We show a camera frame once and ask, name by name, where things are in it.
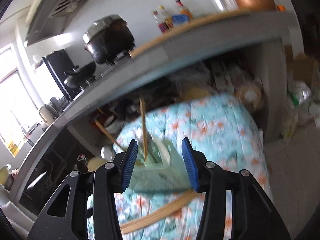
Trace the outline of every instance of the clutter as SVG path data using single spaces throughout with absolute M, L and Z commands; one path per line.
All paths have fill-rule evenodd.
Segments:
M 211 62 L 211 70 L 217 91 L 225 91 L 233 94 L 235 88 L 231 82 L 225 63 L 220 61 Z
M 299 106 L 311 97 L 311 90 L 305 82 L 288 81 L 288 94 L 294 106 Z
M 171 74 L 169 79 L 176 85 L 180 102 L 207 97 L 214 92 L 210 71 L 202 61 Z
M 280 138 L 286 142 L 290 141 L 298 123 L 298 112 L 290 96 L 287 96 L 281 114 Z
M 293 72 L 293 79 L 305 82 L 311 89 L 320 88 L 319 63 L 312 57 L 299 54 L 295 59 L 290 47 L 285 48 L 287 71 Z
M 247 109 L 257 110 L 260 107 L 261 90 L 254 84 L 242 86 L 235 96 Z

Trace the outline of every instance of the pot lid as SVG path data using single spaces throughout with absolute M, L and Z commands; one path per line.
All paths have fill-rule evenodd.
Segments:
M 84 43 L 87 44 L 97 33 L 100 31 L 109 28 L 110 25 L 116 20 L 123 20 L 119 15 L 112 14 L 108 15 L 104 18 L 96 20 L 89 29 L 84 33 L 83 40 Z

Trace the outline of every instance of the chopstick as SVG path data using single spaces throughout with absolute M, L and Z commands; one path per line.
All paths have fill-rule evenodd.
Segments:
M 118 145 L 121 148 L 121 150 L 123 150 L 124 152 L 127 151 L 126 148 L 123 148 L 120 144 L 118 144 L 116 139 L 113 138 L 113 136 L 103 127 L 103 125 L 98 120 L 96 120 L 96 125 L 99 127 L 101 132 L 103 132 L 110 139 L 110 141 Z
M 144 217 L 121 224 L 120 225 L 121 233 L 128 234 L 133 231 L 139 230 L 141 228 L 147 227 L 155 222 L 158 222 L 159 220 L 172 215 L 177 210 L 188 205 L 193 199 L 199 196 L 200 194 L 198 194 L 197 192 L 191 189 L 187 190 L 183 194 L 181 194 L 177 199 L 167 203 L 166 205 L 162 206 L 156 211 Z
M 142 139 L 143 139 L 143 153 L 144 160 L 147 160 L 148 155 L 148 141 L 147 141 L 147 128 L 146 128 L 146 102 L 140 98 L 140 114 L 142 122 Z

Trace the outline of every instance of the condiment bottle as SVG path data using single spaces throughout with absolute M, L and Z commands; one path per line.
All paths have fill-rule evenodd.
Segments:
M 168 13 L 168 11 L 164 8 L 163 5 L 159 6 L 162 16 L 164 17 L 165 23 L 167 24 L 169 29 L 173 28 L 172 15 Z
M 191 14 L 191 12 L 189 11 L 189 9 L 183 5 L 183 3 L 180 0 L 176 0 L 178 6 L 179 6 L 179 11 L 181 14 L 187 15 L 189 17 L 189 19 L 192 19 L 193 16 Z
M 157 11 L 153 11 L 152 14 L 155 17 L 156 22 L 158 24 L 158 28 L 161 30 L 162 33 L 169 30 L 167 24 L 165 23 L 164 17 L 161 17 Z

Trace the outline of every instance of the black pot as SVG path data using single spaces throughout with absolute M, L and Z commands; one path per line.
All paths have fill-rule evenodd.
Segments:
M 88 35 L 89 41 L 84 48 L 90 52 L 97 64 L 106 62 L 113 64 L 119 53 L 132 50 L 134 47 L 133 35 L 126 22 L 119 16 L 110 16 L 97 21 L 85 35 Z
M 81 86 L 87 79 L 92 77 L 94 72 L 96 71 L 96 64 L 95 62 L 91 62 L 78 71 L 65 71 L 64 73 L 68 76 L 65 81 L 63 82 L 68 87 L 75 89 Z

